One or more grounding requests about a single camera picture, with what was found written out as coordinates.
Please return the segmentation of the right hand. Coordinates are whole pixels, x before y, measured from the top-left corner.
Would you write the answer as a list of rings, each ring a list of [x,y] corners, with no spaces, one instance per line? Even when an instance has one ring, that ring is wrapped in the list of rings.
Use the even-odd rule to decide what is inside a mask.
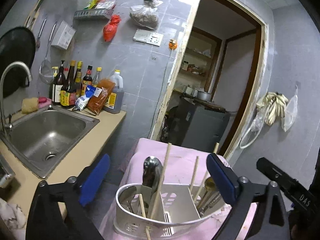
[[[304,217],[296,210],[288,212],[290,239],[319,239],[319,218]]]

